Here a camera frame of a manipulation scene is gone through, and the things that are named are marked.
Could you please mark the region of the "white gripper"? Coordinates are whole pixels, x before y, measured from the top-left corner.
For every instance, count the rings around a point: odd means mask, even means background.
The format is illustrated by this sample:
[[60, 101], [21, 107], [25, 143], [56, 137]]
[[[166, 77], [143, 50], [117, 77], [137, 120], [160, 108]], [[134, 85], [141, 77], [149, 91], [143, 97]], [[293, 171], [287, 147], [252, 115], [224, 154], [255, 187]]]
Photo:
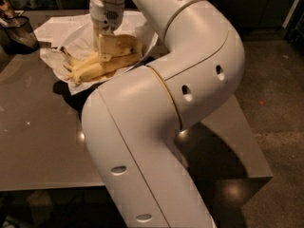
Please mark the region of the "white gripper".
[[121, 25], [124, 4], [90, 0], [89, 13], [93, 24], [93, 49], [98, 51], [101, 63], [109, 62], [116, 55], [117, 37], [100, 33], [113, 33]]

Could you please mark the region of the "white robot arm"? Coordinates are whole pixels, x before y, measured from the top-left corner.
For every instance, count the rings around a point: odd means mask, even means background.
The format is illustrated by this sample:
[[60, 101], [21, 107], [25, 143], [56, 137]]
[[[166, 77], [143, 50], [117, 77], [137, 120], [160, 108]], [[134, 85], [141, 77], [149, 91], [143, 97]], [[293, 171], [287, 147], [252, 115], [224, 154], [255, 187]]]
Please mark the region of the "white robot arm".
[[133, 2], [168, 52], [89, 96], [88, 152], [128, 228], [217, 228], [174, 139], [234, 94], [243, 44], [206, 0]]

